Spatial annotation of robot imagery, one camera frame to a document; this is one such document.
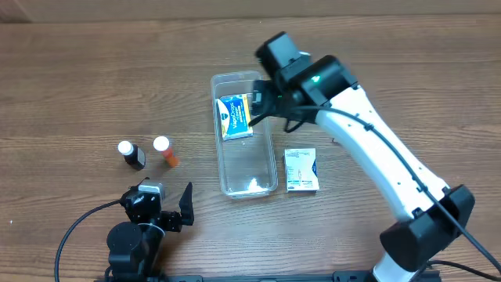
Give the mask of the blue yellow cough drops box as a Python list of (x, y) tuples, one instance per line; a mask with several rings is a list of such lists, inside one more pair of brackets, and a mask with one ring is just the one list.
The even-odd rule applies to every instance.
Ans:
[(226, 140), (250, 137), (254, 134), (247, 94), (235, 94), (216, 99), (222, 130)]

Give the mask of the clear plastic container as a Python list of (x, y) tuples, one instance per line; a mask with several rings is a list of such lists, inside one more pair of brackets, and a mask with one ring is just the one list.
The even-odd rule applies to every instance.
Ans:
[(215, 144), (221, 190), (234, 199), (262, 197), (278, 186), (269, 123), (249, 126), (255, 70), (216, 74), (211, 79)]

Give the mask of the white blue medicine box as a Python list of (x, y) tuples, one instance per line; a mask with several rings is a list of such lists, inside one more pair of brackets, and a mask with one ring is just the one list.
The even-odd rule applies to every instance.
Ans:
[(314, 148), (285, 149), (283, 159), (288, 193), (319, 190)]

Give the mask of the orange pill bottle white cap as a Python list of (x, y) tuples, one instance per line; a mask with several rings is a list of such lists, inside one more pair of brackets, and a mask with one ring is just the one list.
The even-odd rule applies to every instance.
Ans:
[(153, 141), (153, 148), (160, 152), (171, 168), (179, 164), (179, 159), (175, 156), (171, 142), (166, 136), (158, 136)]

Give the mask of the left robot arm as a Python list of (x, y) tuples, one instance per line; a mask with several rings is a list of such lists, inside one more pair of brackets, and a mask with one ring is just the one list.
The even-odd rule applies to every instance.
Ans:
[(194, 223), (193, 184), (188, 183), (178, 203), (178, 211), (164, 211), (164, 186), (145, 178), (125, 192), (119, 204), (129, 220), (117, 224), (106, 239), (111, 281), (166, 281), (156, 269), (166, 233), (179, 233)]

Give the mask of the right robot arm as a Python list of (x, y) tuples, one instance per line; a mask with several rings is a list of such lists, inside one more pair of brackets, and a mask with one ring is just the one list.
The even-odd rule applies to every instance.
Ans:
[(375, 182), (397, 222), (380, 234), (383, 258), (374, 281), (412, 281), (461, 234), (475, 199), (464, 185), (437, 177), (384, 123), (358, 79), (331, 55), (312, 61), (285, 32), (255, 56), (269, 76), (254, 83), (257, 124), (268, 116), (317, 124)]

